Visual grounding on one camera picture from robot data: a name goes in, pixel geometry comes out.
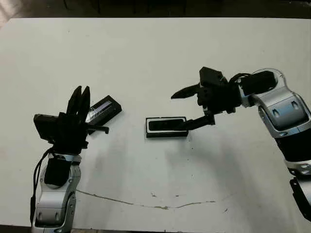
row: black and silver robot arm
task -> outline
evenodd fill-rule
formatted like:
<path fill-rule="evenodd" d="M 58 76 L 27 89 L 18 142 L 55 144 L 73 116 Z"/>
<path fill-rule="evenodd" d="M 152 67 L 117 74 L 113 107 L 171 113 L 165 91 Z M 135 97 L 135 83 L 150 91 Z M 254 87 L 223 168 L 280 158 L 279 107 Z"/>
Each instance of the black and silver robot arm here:
<path fill-rule="evenodd" d="M 36 114 L 34 123 L 42 139 L 53 146 L 38 162 L 34 172 L 34 192 L 30 203 L 30 222 L 33 233 L 69 233 L 72 229 L 76 197 L 81 172 L 82 149 L 87 148 L 88 130 L 109 132 L 108 127 L 86 123 L 90 109 L 90 91 L 81 86 L 73 92 L 65 113 L 58 116 Z M 40 174 L 42 160 L 49 158 Z M 41 194 L 36 201 L 36 188 Z"/>
<path fill-rule="evenodd" d="M 230 81 L 221 72 L 203 67 L 200 83 L 176 92 L 172 99 L 197 94 L 204 116 L 188 120 L 176 130 L 193 130 L 215 124 L 215 114 L 234 113 L 242 105 L 258 107 L 259 115 L 285 157 L 294 199 L 303 216 L 311 221 L 311 113 L 302 98 L 286 85 L 276 69 L 241 73 Z"/>

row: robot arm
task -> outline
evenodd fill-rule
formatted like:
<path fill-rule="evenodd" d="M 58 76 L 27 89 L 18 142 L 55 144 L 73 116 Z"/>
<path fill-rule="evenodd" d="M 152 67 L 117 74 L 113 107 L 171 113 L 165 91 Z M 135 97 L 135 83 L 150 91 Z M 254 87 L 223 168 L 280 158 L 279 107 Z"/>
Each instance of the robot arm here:
<path fill-rule="evenodd" d="M 34 193 L 30 204 L 33 233 L 71 231 L 75 191 L 81 177 L 79 154 L 87 148 L 87 131 L 109 132 L 108 127 L 85 123 L 90 108 L 90 91 L 88 86 L 83 93 L 81 89 L 81 86 L 75 89 L 65 113 L 59 113 L 58 116 L 36 114 L 34 117 L 40 137 L 53 146 L 43 154 L 34 172 Z M 46 156 L 49 158 L 48 165 L 40 175 L 41 163 Z M 41 195 L 36 202 L 35 192 L 39 182 Z"/>
<path fill-rule="evenodd" d="M 203 67 L 200 83 L 176 92 L 172 99 L 197 94 L 204 116 L 188 120 L 175 130 L 193 130 L 215 124 L 215 114 L 234 113 L 235 108 L 258 106 L 259 115 L 285 157 L 294 199 L 303 216 L 311 221 L 311 113 L 302 98 L 286 85 L 276 69 L 241 73 L 230 81 L 221 72 Z"/>

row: robotic hand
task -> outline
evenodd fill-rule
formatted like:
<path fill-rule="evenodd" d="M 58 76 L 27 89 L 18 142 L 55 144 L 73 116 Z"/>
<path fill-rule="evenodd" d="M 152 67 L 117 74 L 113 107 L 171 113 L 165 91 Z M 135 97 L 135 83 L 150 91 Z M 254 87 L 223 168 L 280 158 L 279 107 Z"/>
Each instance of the robotic hand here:
<path fill-rule="evenodd" d="M 66 113 L 59 113 L 58 117 L 42 114 L 34 117 L 40 137 L 53 146 L 43 154 L 34 172 L 34 193 L 30 204 L 33 233 L 71 231 L 76 204 L 75 191 L 81 176 L 79 154 L 87 148 L 87 131 L 109 132 L 108 127 L 85 123 L 90 108 L 89 87 L 81 92 L 81 86 L 75 89 Z M 49 161 L 40 176 L 41 195 L 36 204 L 35 192 L 42 160 L 46 156 L 49 156 Z"/>
<path fill-rule="evenodd" d="M 204 116 L 188 120 L 175 130 L 194 130 L 215 124 L 215 114 L 234 113 L 235 108 L 258 106 L 259 115 L 285 157 L 294 199 L 303 216 L 311 221 L 311 113 L 302 98 L 286 85 L 276 69 L 240 73 L 230 81 L 221 72 L 203 67 L 200 82 L 176 92 L 172 99 L 197 94 Z"/>

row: black box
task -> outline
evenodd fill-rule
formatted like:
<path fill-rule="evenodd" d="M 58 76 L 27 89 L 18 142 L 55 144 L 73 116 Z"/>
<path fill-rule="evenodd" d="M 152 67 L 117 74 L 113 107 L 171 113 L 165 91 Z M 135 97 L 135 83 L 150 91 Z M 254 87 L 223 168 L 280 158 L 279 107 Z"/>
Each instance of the black box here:
<path fill-rule="evenodd" d="M 176 131 L 186 117 L 148 117 L 146 118 L 146 137 L 187 137 L 189 131 Z"/>
<path fill-rule="evenodd" d="M 118 104 L 111 96 L 106 96 L 101 101 L 90 107 L 86 117 L 86 123 L 90 125 L 102 126 L 122 111 L 121 105 Z"/>

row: black cable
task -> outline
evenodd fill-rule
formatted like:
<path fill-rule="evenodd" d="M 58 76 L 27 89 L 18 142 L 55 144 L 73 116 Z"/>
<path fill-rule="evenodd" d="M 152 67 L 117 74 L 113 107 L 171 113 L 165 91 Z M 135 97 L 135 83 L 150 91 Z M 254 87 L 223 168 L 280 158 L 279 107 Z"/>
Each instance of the black cable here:
<path fill-rule="evenodd" d="M 236 80 L 238 80 L 239 78 L 247 77 L 247 76 L 250 76 L 250 74 L 248 74 L 248 73 L 239 73 L 239 74 L 236 74 L 235 76 L 233 76 L 233 77 L 230 79 L 229 83 L 232 84 L 232 83 L 234 83 Z"/>
<path fill-rule="evenodd" d="M 35 192 L 38 186 L 38 181 L 39 181 L 39 176 L 40 176 L 40 169 L 41 169 L 41 164 L 42 161 L 44 160 L 45 157 L 47 157 L 48 154 L 53 153 L 53 147 L 47 149 L 44 153 L 42 158 L 39 160 L 37 165 L 35 166 L 35 171 L 34 171 L 34 177 L 33 177 L 33 182 L 34 182 L 34 190 L 33 190 L 33 196 L 30 198 L 30 223 L 33 223 L 34 215 L 35 215 Z"/>
<path fill-rule="evenodd" d="M 66 0 L 63 0 L 63 3 L 64 3 L 65 8 L 68 10 L 68 6 L 67 6 Z"/>

